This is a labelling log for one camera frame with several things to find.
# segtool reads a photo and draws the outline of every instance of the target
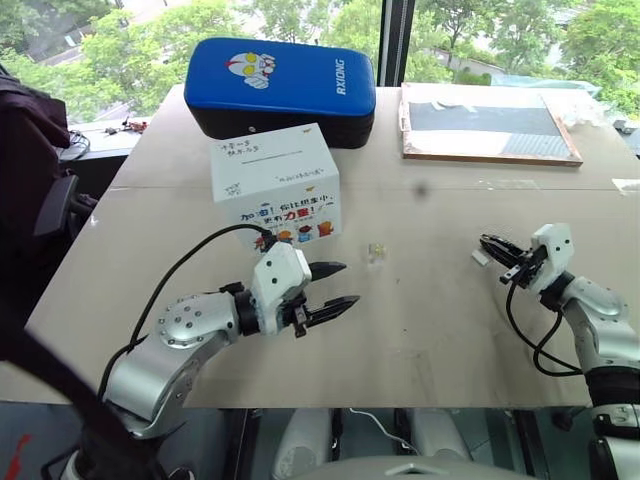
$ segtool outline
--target white cardboard box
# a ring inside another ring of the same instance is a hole
[[[211,181],[230,224],[253,223],[297,246],[342,230],[338,169],[315,123],[216,141]],[[256,232],[240,236],[260,249]]]

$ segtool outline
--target blue case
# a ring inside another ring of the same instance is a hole
[[[239,38],[198,44],[184,98],[213,138],[317,122],[337,148],[367,142],[376,106],[371,61],[362,53]]]

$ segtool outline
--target wooden board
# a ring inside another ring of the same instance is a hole
[[[403,156],[580,166],[550,95],[548,89],[405,83],[399,111]]]

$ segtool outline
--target white table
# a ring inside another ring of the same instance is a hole
[[[299,340],[292,331],[241,339],[205,366],[188,405],[586,403],[582,378],[537,373],[531,351],[509,328],[500,270],[482,269],[470,258],[484,232],[528,246],[542,224],[569,222],[577,250],[571,271],[626,297],[638,329],[640,198],[622,195],[611,178],[640,177],[640,162],[612,129],[575,132],[585,160],[580,170],[404,161],[397,102],[396,90],[380,90],[368,145],[333,152],[344,233],[304,248],[309,261],[349,265],[312,284],[311,303],[347,294],[361,295],[360,302]],[[28,328],[93,385],[167,268],[226,224],[211,200],[211,141],[188,113],[180,88],[173,89],[29,320]],[[427,185],[426,196],[420,185]],[[381,264],[368,263],[369,243],[386,246]],[[233,235],[221,239],[176,273],[154,311],[181,294],[248,283],[255,261]],[[524,292],[514,311],[534,340],[551,325],[551,316]],[[566,325],[548,348],[577,361]],[[64,401],[6,365],[0,392],[5,400]]]

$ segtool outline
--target cartoon character print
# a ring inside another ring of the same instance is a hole
[[[309,225],[305,225],[304,227],[300,227],[298,229],[298,241],[300,243],[308,242],[311,240],[311,230],[312,228]]]
[[[282,230],[278,233],[276,238],[279,242],[285,242],[289,244],[293,243],[293,237],[291,236],[291,232],[289,230]]]
[[[266,53],[246,52],[234,55],[225,65],[231,73],[245,77],[244,83],[262,90],[269,86],[269,75],[276,68],[276,59]]]
[[[331,222],[328,222],[328,221],[322,222],[318,224],[317,227],[318,227],[318,236],[320,237],[326,237],[333,233],[333,225],[331,225]]]

